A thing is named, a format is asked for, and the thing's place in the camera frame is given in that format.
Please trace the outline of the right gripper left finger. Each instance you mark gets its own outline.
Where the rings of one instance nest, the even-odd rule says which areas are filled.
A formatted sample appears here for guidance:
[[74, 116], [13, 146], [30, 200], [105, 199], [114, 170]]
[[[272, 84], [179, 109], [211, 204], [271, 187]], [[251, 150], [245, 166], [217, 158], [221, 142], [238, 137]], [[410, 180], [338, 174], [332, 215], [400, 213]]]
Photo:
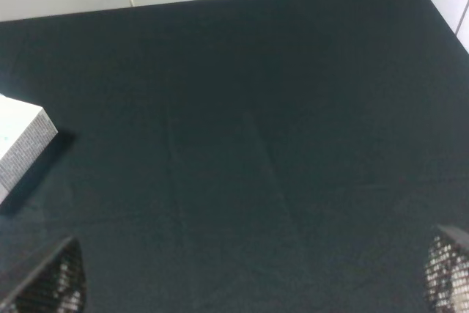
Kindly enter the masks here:
[[73, 236], [49, 241], [1, 273], [2, 312], [82, 312], [86, 274]]

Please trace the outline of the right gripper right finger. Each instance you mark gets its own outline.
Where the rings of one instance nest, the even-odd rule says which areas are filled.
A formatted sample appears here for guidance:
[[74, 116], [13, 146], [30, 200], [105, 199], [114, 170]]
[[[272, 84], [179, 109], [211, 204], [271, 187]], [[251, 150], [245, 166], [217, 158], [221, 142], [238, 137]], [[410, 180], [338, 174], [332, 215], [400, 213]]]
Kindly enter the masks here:
[[468, 311], [468, 233], [438, 225], [425, 265], [425, 298], [431, 312]]

